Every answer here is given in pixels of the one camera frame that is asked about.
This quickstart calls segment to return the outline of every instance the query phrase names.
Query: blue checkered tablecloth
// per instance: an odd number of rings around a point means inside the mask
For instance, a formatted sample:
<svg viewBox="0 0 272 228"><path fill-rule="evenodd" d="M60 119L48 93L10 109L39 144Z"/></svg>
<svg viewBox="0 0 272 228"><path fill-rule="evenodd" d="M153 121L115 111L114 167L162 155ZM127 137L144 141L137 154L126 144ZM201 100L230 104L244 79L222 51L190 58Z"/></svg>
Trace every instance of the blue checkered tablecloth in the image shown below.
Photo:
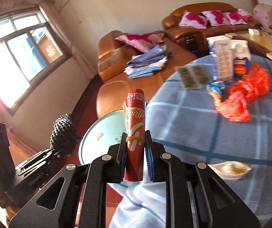
<svg viewBox="0 0 272 228"><path fill-rule="evenodd" d="M212 76L212 56L190 64ZM251 121L230 122L215 110L206 89L185 90L177 73L146 107L146 130L154 141L183 162L215 164L239 161L253 169L238 181L226 181L264 225L272 217L272 61L252 55L270 75L270 92L247 104ZM124 196L110 227L164 227L165 184L123 182L112 187Z"/></svg>

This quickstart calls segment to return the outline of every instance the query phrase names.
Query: window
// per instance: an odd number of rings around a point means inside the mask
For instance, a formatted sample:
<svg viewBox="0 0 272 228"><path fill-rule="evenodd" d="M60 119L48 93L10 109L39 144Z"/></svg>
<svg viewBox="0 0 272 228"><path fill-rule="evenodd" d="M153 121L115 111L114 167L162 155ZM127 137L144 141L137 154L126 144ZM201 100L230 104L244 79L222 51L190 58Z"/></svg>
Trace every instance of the window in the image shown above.
<svg viewBox="0 0 272 228"><path fill-rule="evenodd" d="M64 52L41 12L0 20L0 98L12 108L29 87L64 61Z"/></svg>

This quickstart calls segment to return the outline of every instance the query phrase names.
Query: round table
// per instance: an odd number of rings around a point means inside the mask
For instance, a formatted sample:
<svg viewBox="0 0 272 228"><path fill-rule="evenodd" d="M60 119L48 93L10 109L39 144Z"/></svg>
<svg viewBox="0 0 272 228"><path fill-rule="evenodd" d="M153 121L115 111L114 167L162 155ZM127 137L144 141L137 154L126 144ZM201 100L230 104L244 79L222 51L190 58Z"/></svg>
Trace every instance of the round table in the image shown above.
<svg viewBox="0 0 272 228"><path fill-rule="evenodd" d="M107 154L108 148L121 141L125 133L123 110L113 111L98 119L84 135L79 147L81 165L90 164Z"/></svg>
<svg viewBox="0 0 272 228"><path fill-rule="evenodd" d="M160 87L146 107L146 130L153 141L183 162L215 164L239 161L252 170L226 183L258 216L262 225L272 217L272 61L252 55L270 75L270 92L247 104L251 121L230 122L215 110L206 89L185 90L177 73ZM212 76L212 56L200 64Z"/></svg>

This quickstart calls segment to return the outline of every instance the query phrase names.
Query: red can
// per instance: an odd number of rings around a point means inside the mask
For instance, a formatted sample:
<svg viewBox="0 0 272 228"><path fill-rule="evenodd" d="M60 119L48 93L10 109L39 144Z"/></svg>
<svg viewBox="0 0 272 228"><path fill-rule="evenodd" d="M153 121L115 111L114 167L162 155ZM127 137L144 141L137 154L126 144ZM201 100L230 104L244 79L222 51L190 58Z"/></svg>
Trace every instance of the red can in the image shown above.
<svg viewBox="0 0 272 228"><path fill-rule="evenodd" d="M126 166L124 179L142 181L145 131L145 96L141 89L128 93L123 105L127 134Z"/></svg>

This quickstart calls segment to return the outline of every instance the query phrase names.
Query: curtain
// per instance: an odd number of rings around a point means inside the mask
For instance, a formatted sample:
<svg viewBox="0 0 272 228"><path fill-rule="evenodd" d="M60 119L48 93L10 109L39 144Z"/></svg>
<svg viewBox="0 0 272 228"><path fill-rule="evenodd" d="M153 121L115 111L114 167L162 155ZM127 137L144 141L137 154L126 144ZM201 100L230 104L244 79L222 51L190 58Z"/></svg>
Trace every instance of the curtain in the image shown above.
<svg viewBox="0 0 272 228"><path fill-rule="evenodd" d="M60 18L54 3L49 0L44 0L40 2L38 5L42 14L45 16L48 23L50 24L51 28L70 48L75 61L77 62L78 66L81 68L85 76L89 79L92 79L95 76L95 74L97 74L97 70L94 69L94 67L87 61L85 56L68 39L67 35L65 34L65 30L61 25Z"/></svg>
<svg viewBox="0 0 272 228"><path fill-rule="evenodd" d="M18 133L13 131L12 126L13 124L13 118L12 115L9 113L9 109L6 107L6 105L3 103L3 101L0 99L0 122L5 123L7 128L7 135L10 143L10 150L15 150L15 153L19 154L20 157L27 159L37 153L36 150L34 150L25 139L23 139Z"/></svg>

